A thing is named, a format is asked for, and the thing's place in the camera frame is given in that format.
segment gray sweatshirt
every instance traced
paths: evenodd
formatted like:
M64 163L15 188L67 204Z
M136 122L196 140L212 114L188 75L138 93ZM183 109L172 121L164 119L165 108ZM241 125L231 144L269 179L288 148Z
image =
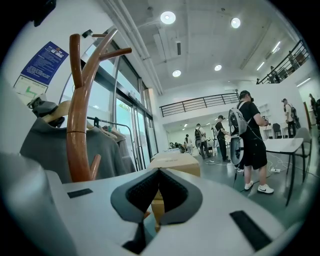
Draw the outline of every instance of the gray sweatshirt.
M62 183L71 183L66 134L67 128L52 127L38 118L25 138L20 153L37 161L44 169L56 172ZM86 131L86 147L89 165L96 154L101 155L97 180L133 171L130 166L124 166L117 143L97 127Z

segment blue poster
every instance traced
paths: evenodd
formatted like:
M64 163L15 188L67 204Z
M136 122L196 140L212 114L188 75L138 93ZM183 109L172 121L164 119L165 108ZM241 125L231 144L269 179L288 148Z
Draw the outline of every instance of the blue poster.
M68 53L50 41L33 56L21 74L49 85L54 74L68 55Z

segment gray backpack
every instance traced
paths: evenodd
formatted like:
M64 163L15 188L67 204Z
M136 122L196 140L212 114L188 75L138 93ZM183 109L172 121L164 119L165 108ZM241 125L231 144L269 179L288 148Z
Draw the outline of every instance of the gray backpack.
M245 120L244 116L240 112L240 108L243 106L245 101L238 104L237 107L233 107L229 110L229 127L231 135L242 135L247 131L248 124L252 118Z
M229 127L231 133L230 141L230 158L234 165L238 165L244 156L244 141L240 135L247 131L248 123L252 118L245 120L244 116L240 112L240 108L245 101L238 104L237 107L233 107L229 110Z

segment power strip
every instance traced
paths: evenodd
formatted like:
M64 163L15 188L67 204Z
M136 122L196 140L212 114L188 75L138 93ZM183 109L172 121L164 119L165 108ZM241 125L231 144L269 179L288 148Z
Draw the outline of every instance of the power strip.
M271 173L280 173L280 169L276 169L276 168L271 168L270 172Z

